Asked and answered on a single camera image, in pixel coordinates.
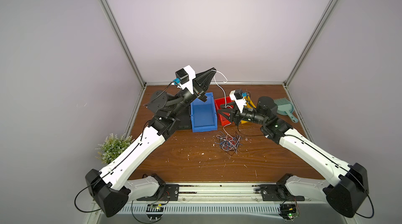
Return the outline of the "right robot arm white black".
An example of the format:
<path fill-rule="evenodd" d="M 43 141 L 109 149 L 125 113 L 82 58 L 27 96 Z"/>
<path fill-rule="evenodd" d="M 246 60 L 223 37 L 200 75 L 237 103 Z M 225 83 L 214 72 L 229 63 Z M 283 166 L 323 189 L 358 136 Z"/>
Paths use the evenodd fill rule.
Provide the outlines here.
<path fill-rule="evenodd" d="M 289 175 L 283 185 L 291 195 L 326 202 L 347 218 L 357 215 L 363 202 L 371 199 L 366 168 L 359 163 L 350 165 L 309 141 L 278 117 L 278 105 L 272 98 L 260 97 L 251 108 L 247 107 L 245 94 L 232 95 L 231 100 L 217 113 L 235 125 L 242 121 L 260 125 L 266 138 L 296 154 L 324 178 L 320 181 Z"/>

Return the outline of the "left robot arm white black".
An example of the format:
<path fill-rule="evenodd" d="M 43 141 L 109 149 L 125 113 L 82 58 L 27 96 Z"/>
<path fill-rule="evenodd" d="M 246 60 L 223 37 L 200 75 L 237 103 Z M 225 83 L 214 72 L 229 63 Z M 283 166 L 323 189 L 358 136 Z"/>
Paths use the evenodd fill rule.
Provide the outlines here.
<path fill-rule="evenodd" d="M 206 92 L 216 69 L 195 73 L 186 66 L 175 73 L 171 85 L 179 91 L 155 92 L 145 104 L 153 112 L 136 140 L 107 166 L 92 169 L 86 176 L 86 190 L 106 217 L 117 214 L 128 202 L 137 200 L 159 201 L 165 197 L 166 183 L 156 174 L 131 181 L 129 178 L 138 166 L 160 145 L 168 140 L 180 124 L 179 115 L 196 99 L 207 101 Z"/>

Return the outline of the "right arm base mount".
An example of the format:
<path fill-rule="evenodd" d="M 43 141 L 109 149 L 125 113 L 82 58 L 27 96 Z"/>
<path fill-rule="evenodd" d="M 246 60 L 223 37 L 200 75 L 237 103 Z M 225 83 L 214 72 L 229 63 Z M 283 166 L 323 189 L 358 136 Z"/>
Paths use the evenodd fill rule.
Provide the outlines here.
<path fill-rule="evenodd" d="M 293 176 L 292 174 L 285 174 L 275 184 L 261 184 L 254 190 L 257 194 L 262 196 L 262 200 L 266 201 L 305 201 L 303 196 L 294 196 L 286 188 L 286 181 Z"/>

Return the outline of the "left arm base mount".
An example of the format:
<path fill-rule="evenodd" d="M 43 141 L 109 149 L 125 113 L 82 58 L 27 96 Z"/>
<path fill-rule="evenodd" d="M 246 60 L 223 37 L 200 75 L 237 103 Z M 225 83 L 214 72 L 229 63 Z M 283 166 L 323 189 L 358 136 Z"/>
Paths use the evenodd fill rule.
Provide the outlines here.
<path fill-rule="evenodd" d="M 157 174 L 144 175 L 143 179 L 147 180 L 146 190 L 142 189 L 142 197 L 137 196 L 136 201 L 173 201 L 179 199 L 180 186 L 179 184 L 169 184 L 161 179 Z"/>

